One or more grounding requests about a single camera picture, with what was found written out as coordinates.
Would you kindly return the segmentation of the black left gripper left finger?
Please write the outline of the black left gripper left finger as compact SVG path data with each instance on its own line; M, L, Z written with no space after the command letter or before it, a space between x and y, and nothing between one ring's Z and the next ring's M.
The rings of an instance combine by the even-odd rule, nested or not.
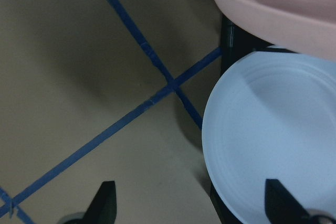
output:
M114 181L101 184L79 223L115 223L116 185Z

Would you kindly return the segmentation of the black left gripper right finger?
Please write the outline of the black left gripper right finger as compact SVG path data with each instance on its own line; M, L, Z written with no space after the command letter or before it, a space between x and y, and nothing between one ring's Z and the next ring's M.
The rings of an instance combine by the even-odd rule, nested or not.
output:
M265 180L265 214L270 223L308 223L309 213L278 179Z

